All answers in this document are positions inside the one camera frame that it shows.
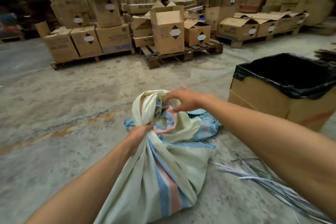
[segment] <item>cloth sack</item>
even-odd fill
[[[201,119],[173,113],[180,102],[165,104],[167,93],[146,91],[134,101],[134,124],[155,127],[125,164],[94,224],[145,224],[195,204],[215,146],[190,142]]]

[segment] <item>stained floor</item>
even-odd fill
[[[54,71],[40,39],[0,45],[0,223],[23,223],[48,198],[101,159],[126,135],[134,99],[145,90],[187,85],[226,99],[237,64],[313,51],[336,36],[281,36],[243,50],[171,60],[149,70],[140,56],[120,56]],[[336,140],[336,116],[322,133]],[[212,160],[231,165],[250,150],[222,129]],[[300,223],[309,223],[299,216]],[[196,205],[157,223],[296,223],[291,209],[261,188],[209,165]]]

